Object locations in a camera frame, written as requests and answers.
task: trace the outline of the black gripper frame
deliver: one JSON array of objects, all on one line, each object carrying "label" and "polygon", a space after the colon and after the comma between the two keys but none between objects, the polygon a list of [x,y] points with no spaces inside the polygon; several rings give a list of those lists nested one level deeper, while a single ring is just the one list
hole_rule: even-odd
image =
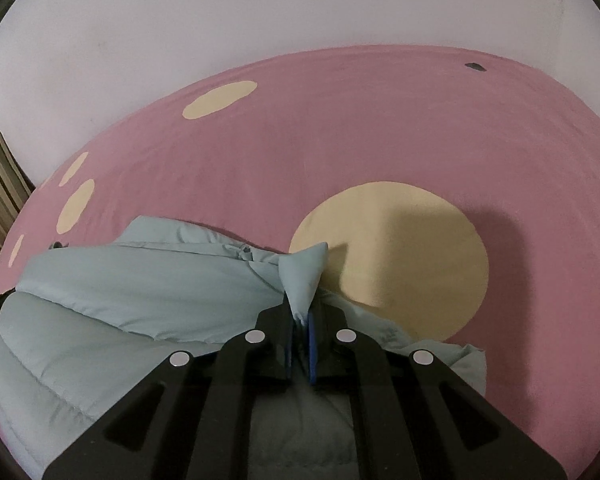
[{"label": "black gripper frame", "polygon": [[361,480],[566,480],[553,457],[431,352],[384,351],[318,299],[308,326],[312,383],[350,396]]},{"label": "black gripper frame", "polygon": [[[293,325],[285,297],[219,352],[174,352],[43,480],[244,480],[253,399],[288,385]],[[361,480],[566,480],[556,460],[429,351],[384,351],[318,299],[307,332],[312,383],[350,397]]]},{"label": "black gripper frame", "polygon": [[253,399],[286,388],[293,325],[285,296],[220,351],[172,353],[56,458],[43,480],[246,478]]}]

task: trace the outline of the light blue comforter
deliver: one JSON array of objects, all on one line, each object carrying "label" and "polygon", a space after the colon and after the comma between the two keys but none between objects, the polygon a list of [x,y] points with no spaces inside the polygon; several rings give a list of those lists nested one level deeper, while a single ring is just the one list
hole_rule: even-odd
[{"label": "light blue comforter", "polygon": [[[0,313],[0,434],[34,479],[171,352],[194,356],[252,328],[286,292],[304,322],[326,244],[275,254],[209,229],[138,217],[108,246],[33,258]],[[394,323],[330,292],[350,327],[385,349],[432,351],[484,394],[484,352],[412,341]],[[348,399],[315,393],[302,368],[284,394],[259,397],[250,478],[358,478]]]}]

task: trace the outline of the beige circle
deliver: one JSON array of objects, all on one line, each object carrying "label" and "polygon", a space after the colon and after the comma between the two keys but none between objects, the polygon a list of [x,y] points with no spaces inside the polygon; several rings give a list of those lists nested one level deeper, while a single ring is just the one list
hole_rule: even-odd
[{"label": "beige circle", "polygon": [[11,269],[11,266],[13,265],[14,260],[16,259],[16,256],[18,256],[18,251],[20,250],[20,246],[22,245],[23,239],[24,239],[24,235],[20,235],[18,240],[16,240],[16,244],[13,246],[13,249],[11,250],[11,256],[9,257],[9,268],[10,269]]},{"label": "beige circle", "polygon": [[84,160],[87,158],[88,155],[89,155],[89,152],[81,153],[78,156],[78,158],[76,158],[73,161],[73,163],[64,172],[64,175],[60,179],[60,184],[58,184],[59,187],[62,187],[62,186],[64,186],[64,184],[69,182],[69,179],[77,173],[77,171],[80,169],[80,166],[83,164]]},{"label": "beige circle", "polygon": [[69,231],[80,219],[80,215],[84,211],[84,208],[87,207],[94,189],[95,182],[90,178],[69,197],[69,200],[66,201],[60,212],[58,224],[56,224],[56,232],[59,235]]},{"label": "beige circle", "polygon": [[182,116],[185,119],[199,119],[227,108],[238,99],[242,99],[253,92],[256,86],[258,84],[255,81],[237,81],[214,88],[187,105],[182,112]]},{"label": "beige circle", "polygon": [[455,206],[397,182],[350,187],[302,220],[289,247],[329,244],[320,284],[400,324],[416,339],[445,340],[474,316],[489,263]]}]

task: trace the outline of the pink bed sheet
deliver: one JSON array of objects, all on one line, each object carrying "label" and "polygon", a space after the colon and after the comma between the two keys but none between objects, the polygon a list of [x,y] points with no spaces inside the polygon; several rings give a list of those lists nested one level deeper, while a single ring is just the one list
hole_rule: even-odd
[{"label": "pink bed sheet", "polygon": [[[197,97],[244,80],[257,87],[221,112],[183,117]],[[58,234],[88,180],[91,199]],[[104,131],[34,192],[0,255],[0,292],[53,241],[108,243],[138,215],[286,251],[318,204],[381,180],[433,192],[474,224],[488,290],[451,341],[486,350],[488,400],[575,478],[600,449],[600,118],[511,60],[360,46],[195,83]]]}]

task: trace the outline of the screw head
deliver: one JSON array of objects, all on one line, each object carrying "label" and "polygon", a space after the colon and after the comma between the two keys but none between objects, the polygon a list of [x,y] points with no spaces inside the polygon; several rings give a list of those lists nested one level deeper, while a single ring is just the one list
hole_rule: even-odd
[{"label": "screw head", "polygon": [[427,350],[417,350],[413,353],[413,360],[419,365],[427,366],[433,362],[433,354]]},{"label": "screw head", "polygon": [[342,343],[353,343],[356,340],[356,333],[349,328],[343,328],[336,332],[336,339]]},{"label": "screw head", "polygon": [[265,337],[265,333],[262,330],[249,330],[244,335],[244,338],[247,340],[247,342],[252,344],[263,342]]},{"label": "screw head", "polygon": [[169,357],[169,362],[172,366],[184,366],[189,362],[189,359],[189,354],[186,352],[174,352],[171,354],[171,357]]}]

